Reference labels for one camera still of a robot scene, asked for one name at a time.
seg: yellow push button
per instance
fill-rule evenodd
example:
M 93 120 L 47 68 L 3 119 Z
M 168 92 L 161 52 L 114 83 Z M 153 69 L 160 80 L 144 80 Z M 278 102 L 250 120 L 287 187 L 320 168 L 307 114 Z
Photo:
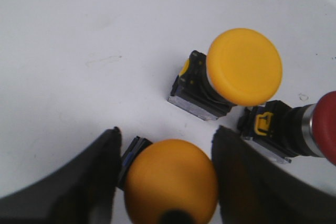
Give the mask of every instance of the yellow push button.
M 124 193 L 134 224 L 158 224 L 172 210 L 188 214 L 195 224 L 206 224 L 217 205 L 217 177 L 212 162 L 197 146 L 165 140 L 150 145 L 134 160 Z
M 236 28 L 219 35 L 206 57 L 208 80 L 228 101 L 256 106 L 278 90 L 282 64 L 275 46 L 264 35 Z

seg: white surface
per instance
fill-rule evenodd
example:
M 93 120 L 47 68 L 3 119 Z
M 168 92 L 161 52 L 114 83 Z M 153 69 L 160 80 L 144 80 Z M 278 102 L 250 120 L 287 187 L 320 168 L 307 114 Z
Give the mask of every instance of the white surface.
M 194 49 L 235 27 L 278 48 L 282 85 L 273 99 L 316 103 L 335 89 L 336 0 L 0 0 L 0 196 L 59 168 L 103 130 L 182 138 L 208 155 L 218 125 L 166 102 Z M 329 192 L 336 169 L 324 159 L 282 166 Z M 112 223 L 129 223 L 118 191 Z M 211 223 L 220 223 L 218 211 Z

